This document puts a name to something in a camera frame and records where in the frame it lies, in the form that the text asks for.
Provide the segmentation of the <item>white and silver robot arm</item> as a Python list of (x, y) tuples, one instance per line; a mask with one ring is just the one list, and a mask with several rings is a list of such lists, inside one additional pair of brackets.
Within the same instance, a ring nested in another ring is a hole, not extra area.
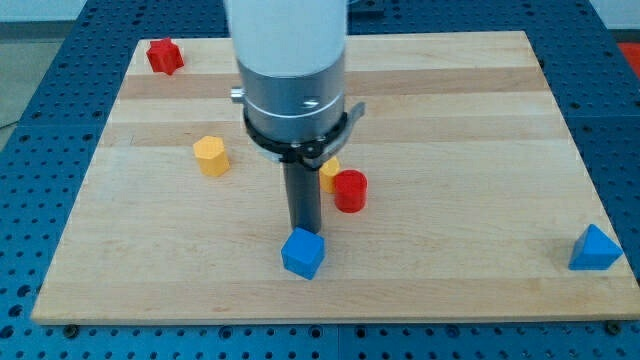
[(344, 122), (345, 0), (225, 0), (250, 139), (291, 162)]

